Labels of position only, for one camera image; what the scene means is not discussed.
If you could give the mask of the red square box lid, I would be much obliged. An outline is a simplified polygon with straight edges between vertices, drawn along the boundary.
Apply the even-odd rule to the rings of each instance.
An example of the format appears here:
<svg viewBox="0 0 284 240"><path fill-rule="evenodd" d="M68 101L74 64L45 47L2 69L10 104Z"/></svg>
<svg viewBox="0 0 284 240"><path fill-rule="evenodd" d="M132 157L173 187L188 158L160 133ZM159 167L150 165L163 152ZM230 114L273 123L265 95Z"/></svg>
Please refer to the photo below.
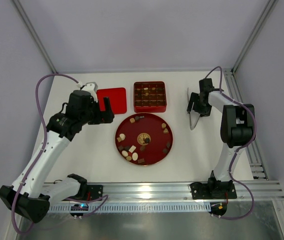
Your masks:
<svg viewBox="0 0 284 240"><path fill-rule="evenodd" d="M127 112L127 92L124 87L99 89L97 91L97 98L101 111L106 110L104 98L109 98L112 112L115 115Z"/></svg>

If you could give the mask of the steel tongs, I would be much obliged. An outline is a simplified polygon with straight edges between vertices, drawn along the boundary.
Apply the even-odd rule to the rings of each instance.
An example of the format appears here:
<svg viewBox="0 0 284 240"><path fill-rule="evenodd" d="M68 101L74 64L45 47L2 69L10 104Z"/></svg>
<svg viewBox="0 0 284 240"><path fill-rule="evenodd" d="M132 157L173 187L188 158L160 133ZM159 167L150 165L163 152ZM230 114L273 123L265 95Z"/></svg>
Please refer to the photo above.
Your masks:
<svg viewBox="0 0 284 240"><path fill-rule="evenodd" d="M199 106L200 106L200 96L199 96L199 94L198 94L198 107L197 107L197 112L195 112L195 111L192 110L190 114L187 113L187 114L188 114L188 119L189 119L189 128L190 128L191 131L193 131L193 130L196 128L196 126L197 126L197 124L198 124L198 121L199 121L199 119L200 119L200 109L199 109Z"/></svg>

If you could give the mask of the red square chocolate box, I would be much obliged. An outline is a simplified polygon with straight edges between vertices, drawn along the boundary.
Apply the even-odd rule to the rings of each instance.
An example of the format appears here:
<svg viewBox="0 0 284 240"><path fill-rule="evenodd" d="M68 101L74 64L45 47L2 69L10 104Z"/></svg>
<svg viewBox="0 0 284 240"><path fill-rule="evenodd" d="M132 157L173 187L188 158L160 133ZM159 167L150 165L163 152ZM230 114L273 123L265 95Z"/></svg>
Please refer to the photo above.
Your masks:
<svg viewBox="0 0 284 240"><path fill-rule="evenodd" d="M135 113L164 113L167 109L166 86L163 81L140 81L133 84Z"/></svg>

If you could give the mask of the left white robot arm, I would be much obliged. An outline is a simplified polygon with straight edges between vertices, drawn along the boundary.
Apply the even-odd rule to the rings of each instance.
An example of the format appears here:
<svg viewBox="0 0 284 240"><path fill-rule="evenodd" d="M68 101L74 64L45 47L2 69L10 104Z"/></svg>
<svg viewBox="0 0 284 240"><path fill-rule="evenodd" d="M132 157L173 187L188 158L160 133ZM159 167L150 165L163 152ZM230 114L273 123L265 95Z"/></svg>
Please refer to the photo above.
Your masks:
<svg viewBox="0 0 284 240"><path fill-rule="evenodd" d="M59 156L84 125L110 124L114 113L110 99L103 98L104 110L90 92L74 90L68 102L44 125L44 138L21 175L10 185L0 188L0 199L13 216L20 215L33 224L39 223L50 206L62 200L84 200L88 192L85 178L72 173L56 186L43 185Z"/></svg>

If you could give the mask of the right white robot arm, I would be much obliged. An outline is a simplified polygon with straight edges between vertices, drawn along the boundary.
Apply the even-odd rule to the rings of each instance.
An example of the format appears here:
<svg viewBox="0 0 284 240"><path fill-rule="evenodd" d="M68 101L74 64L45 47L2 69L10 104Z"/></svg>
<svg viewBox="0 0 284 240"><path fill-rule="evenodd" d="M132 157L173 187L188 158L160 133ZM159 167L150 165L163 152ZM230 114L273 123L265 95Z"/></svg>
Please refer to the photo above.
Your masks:
<svg viewBox="0 0 284 240"><path fill-rule="evenodd" d="M198 119L209 117L213 108L221 114L220 138L222 151L207 182L190 184L194 200L236 199L233 173L244 148L256 137L255 108L231 99L215 88L211 78L199 81L199 92L188 93L187 113Z"/></svg>

